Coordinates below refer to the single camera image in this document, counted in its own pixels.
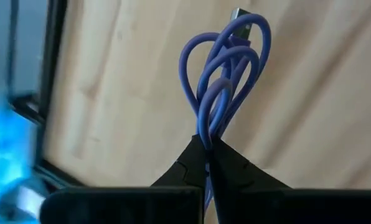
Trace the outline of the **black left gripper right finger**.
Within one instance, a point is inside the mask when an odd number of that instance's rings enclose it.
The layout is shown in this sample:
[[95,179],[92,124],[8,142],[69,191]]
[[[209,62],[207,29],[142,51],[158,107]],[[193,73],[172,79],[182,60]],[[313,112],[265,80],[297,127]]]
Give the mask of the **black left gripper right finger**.
[[289,187],[214,138],[208,153],[219,223],[276,223],[270,192]]

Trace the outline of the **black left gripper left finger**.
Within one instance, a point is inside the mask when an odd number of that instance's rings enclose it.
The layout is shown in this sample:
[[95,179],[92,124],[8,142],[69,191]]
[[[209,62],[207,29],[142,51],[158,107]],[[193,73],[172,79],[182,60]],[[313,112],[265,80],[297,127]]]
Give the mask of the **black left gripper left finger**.
[[203,189],[205,182],[205,148],[196,134],[173,165],[151,186],[193,186]]

